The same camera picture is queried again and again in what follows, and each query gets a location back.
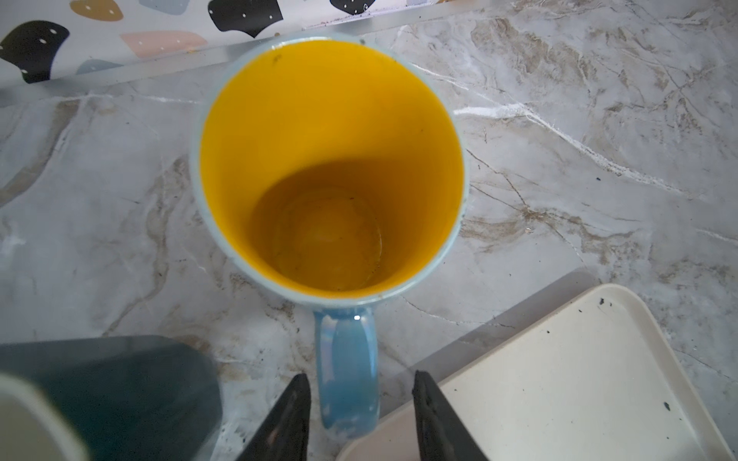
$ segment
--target mug rim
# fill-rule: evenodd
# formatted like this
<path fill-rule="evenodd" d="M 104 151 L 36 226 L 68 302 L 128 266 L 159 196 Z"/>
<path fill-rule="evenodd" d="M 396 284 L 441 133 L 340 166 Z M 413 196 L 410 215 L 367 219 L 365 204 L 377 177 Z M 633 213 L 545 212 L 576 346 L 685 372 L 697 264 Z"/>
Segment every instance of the mug rim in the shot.
<path fill-rule="evenodd" d="M 231 79 L 233 79 L 233 77 L 237 73 L 239 73 L 247 64 L 253 61 L 257 56 L 265 52 L 279 49 L 283 46 L 298 44 L 298 43 L 302 43 L 306 41 L 323 41 L 323 40 L 342 41 L 342 42 L 348 42 L 352 44 L 366 46 L 377 52 L 387 55 L 390 58 L 397 61 L 398 63 L 400 63 L 400 65 L 402 65 L 406 70 L 408 70 L 413 75 L 415 75 L 427 88 L 429 88 L 430 91 L 441 102 L 442 107 L 444 108 L 446 113 L 451 118 L 451 123 L 454 127 L 454 132 L 456 133 L 456 137 L 458 139 L 459 148 L 461 149 L 461 164 L 462 164 L 462 170 L 463 170 L 463 180 L 462 180 L 463 191 L 461 194 L 461 203 L 459 204 L 459 207 L 458 207 L 454 225 L 451 228 L 449 235 L 446 237 L 444 244 L 441 245 L 441 247 L 438 249 L 438 251 L 435 253 L 433 258 L 431 259 L 431 261 L 426 263 L 426 265 L 423 266 L 423 268 L 420 271 L 416 272 L 409 279 L 387 290 L 380 291 L 379 293 L 370 294 L 370 295 L 363 296 L 363 297 L 335 297 L 333 298 L 333 297 L 320 297 L 320 296 L 315 296 L 313 294 L 305 294 L 297 290 L 294 290 L 292 288 L 287 288 L 286 286 L 283 286 L 269 279 L 268 277 L 265 277 L 264 275 L 262 275 L 262 273 L 260 273 L 255 268 L 253 268 L 248 263 L 248 261 L 246 261 L 246 259 L 243 256 L 241 256 L 233 248 L 230 242 L 223 236 L 223 233 L 218 227 L 218 224 L 215 222 L 215 218 L 213 217 L 213 214 L 210 211 L 210 207 L 207 204 L 207 200 L 205 199 L 205 193 L 202 187 L 202 177 L 200 175 L 200 147 L 201 147 L 202 133 L 203 133 L 205 121 L 207 120 L 207 116 L 210 114 L 210 109 L 213 107 L 215 100 L 218 98 L 218 95 L 221 93 L 223 88 L 228 84 L 228 82 L 230 82 Z M 192 185 L 193 194 L 195 196 L 195 202 L 197 203 L 198 211 L 200 212 L 203 222 L 205 222 L 205 226 L 207 227 L 207 230 L 210 232 L 210 235 L 213 236 L 215 243 L 222 250 L 222 252 L 225 253 L 226 256 L 228 256 L 228 259 L 233 261 L 234 264 L 243 273 L 245 273 L 252 280 L 254 280 L 259 285 L 263 286 L 264 288 L 268 288 L 270 291 L 273 291 L 274 293 L 284 298 L 287 298 L 292 302 L 296 302 L 297 304 L 308 305 L 308 306 L 310 305 L 320 306 L 324 308 L 350 308 L 350 307 L 355 307 L 355 306 L 371 305 L 371 304 L 383 301 L 387 298 L 397 296 L 400 293 L 408 290 L 409 288 L 413 287 L 416 283 L 420 282 L 425 277 L 427 277 L 428 274 L 430 274 L 430 272 L 433 271 L 433 269 L 435 269 L 436 266 L 438 266 L 441 260 L 449 252 L 449 250 L 451 249 L 451 246 L 456 240 L 456 236 L 458 235 L 459 230 L 461 229 L 461 221 L 466 211 L 466 202 L 469 196 L 469 177 L 468 177 L 469 171 L 466 165 L 466 156 L 464 156 L 463 152 L 464 152 L 463 140 L 461 138 L 461 133 L 458 130 L 458 125 L 456 123 L 453 112 L 449 110 L 446 102 L 443 100 L 443 98 L 440 97 L 440 95 L 433 88 L 433 86 L 430 85 L 430 82 L 425 78 L 425 76 L 421 74 L 417 70 L 417 68 L 413 66 L 411 63 L 408 63 L 404 58 L 399 57 L 398 55 L 396 55 L 395 53 L 391 51 L 388 51 L 380 47 L 374 46 L 373 44 L 367 43 L 367 41 L 365 41 L 363 38 L 360 38 L 360 37 L 346 35 L 346 34 L 342 34 L 339 32 L 331 32 L 331 33 L 302 32 L 302 33 L 297 33 L 297 34 L 286 35 L 285 38 L 281 38 L 281 37 L 272 38 L 272 39 L 264 41 L 264 43 L 262 44 L 254 46 L 249 51 L 247 51 L 242 56 L 240 56 L 238 59 L 233 61 L 233 63 L 231 63 L 230 66 L 228 66 L 228 69 L 226 70 L 225 74 L 222 77 L 220 77 L 218 82 L 208 91 L 207 97 L 206 97 L 206 103 L 199 111 L 199 114 L 196 118 L 196 126 L 192 130 L 192 135 L 190 136 L 190 155 L 189 155 L 190 183 Z"/>

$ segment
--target blue handle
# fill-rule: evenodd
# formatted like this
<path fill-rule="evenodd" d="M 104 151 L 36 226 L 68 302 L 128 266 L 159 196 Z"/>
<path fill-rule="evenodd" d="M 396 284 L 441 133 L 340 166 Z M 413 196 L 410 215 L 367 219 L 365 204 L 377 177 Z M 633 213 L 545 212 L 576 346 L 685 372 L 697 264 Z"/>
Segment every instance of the blue handle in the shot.
<path fill-rule="evenodd" d="M 374 430 L 379 418 L 376 332 L 370 309 L 315 313 L 320 414 L 340 439 Z"/>

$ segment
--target beige tray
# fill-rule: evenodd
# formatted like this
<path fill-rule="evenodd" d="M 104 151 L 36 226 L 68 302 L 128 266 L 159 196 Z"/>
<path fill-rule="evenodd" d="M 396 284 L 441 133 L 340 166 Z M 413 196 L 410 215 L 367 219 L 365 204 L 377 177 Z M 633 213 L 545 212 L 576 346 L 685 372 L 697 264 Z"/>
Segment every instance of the beige tray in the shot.
<path fill-rule="evenodd" d="M 648 307 L 592 288 L 446 379 L 490 461 L 734 461 Z M 419 460 L 412 402 L 339 461 Z"/>

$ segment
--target marble surface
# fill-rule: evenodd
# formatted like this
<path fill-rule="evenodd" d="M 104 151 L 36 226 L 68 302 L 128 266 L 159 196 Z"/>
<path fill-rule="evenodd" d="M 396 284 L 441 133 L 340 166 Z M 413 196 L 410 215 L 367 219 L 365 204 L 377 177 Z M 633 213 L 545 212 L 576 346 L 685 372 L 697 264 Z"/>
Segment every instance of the marble surface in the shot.
<path fill-rule="evenodd" d="M 383 414 L 410 399 L 409 369 L 457 370 L 573 272 L 646 301 L 738 449 L 736 14 L 729 0 L 519 0 L 365 36 L 432 80 L 472 182 L 444 263 L 376 311 Z M 0 341 L 151 333 L 210 353 L 214 460 L 295 373 L 316 389 L 311 314 L 244 278 L 193 201 L 190 126 L 223 69 L 0 109 Z M 333 459 L 313 416 L 310 458 Z"/>

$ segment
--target blue mug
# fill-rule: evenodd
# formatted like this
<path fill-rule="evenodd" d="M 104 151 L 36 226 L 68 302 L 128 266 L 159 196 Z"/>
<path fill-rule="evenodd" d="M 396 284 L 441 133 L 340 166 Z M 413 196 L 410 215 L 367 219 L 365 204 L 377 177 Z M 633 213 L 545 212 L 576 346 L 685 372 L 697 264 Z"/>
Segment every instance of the blue mug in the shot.
<path fill-rule="evenodd" d="M 209 101 L 190 153 L 204 222 L 240 270 L 315 312 L 323 424 L 361 437 L 379 417 L 373 306 L 461 225 L 451 116 L 413 68 L 344 35 L 257 46 Z"/>

